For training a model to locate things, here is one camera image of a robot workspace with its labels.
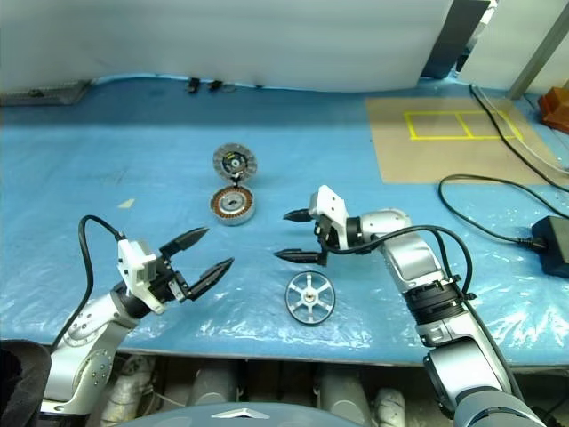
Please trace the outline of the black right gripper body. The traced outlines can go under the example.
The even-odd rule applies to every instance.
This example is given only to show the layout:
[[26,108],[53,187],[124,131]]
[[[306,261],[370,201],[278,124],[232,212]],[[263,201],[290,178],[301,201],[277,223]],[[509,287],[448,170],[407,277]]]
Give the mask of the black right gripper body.
[[328,253],[339,249],[338,233],[333,227],[333,222],[325,215],[319,215],[315,219],[314,233],[320,245],[320,253],[317,256],[317,264],[325,267],[327,265]]

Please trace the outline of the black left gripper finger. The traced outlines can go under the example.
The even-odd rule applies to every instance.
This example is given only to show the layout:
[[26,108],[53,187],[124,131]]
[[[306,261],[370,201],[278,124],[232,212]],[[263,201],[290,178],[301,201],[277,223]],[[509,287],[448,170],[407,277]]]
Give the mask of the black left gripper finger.
[[209,270],[203,273],[198,281],[189,286],[185,291],[185,297],[191,301],[195,301],[203,294],[213,288],[228,272],[234,262],[234,258],[230,257],[222,262],[213,265]]
[[178,252],[185,251],[188,248],[192,247],[208,231],[209,229],[207,227],[199,227],[188,230],[161,246],[159,251],[165,259],[171,259]]

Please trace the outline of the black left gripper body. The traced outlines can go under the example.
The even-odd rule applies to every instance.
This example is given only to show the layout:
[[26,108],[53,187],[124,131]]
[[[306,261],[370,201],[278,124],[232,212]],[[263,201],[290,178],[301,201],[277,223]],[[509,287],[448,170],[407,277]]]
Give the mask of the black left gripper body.
[[191,296],[186,279],[163,256],[156,260],[156,277],[150,281],[149,290],[161,303],[174,300],[184,302]]

